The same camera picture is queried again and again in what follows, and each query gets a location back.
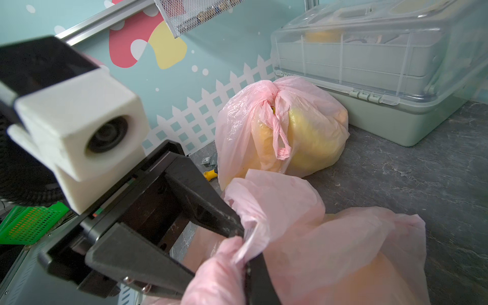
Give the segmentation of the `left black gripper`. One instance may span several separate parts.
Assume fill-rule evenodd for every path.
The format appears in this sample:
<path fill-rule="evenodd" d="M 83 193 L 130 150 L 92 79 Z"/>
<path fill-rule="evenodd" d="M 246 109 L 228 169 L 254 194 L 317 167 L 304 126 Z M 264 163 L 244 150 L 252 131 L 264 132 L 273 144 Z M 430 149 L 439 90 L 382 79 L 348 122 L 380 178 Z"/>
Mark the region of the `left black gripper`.
<path fill-rule="evenodd" d="M 183 148 L 165 141 L 40 251 L 51 276 L 97 296 L 121 286 L 181 299 L 194 273 L 170 257 L 188 220 L 226 238 L 243 236 L 237 213 Z"/>

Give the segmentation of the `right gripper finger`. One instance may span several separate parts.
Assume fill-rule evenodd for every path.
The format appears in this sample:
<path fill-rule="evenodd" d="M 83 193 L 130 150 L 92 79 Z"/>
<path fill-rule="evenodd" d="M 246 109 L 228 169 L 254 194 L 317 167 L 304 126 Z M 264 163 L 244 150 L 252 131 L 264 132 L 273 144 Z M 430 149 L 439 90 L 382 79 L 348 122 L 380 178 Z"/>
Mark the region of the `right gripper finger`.
<path fill-rule="evenodd" d="M 244 291 L 247 305 L 281 305 L 263 254 L 246 263 Z"/>

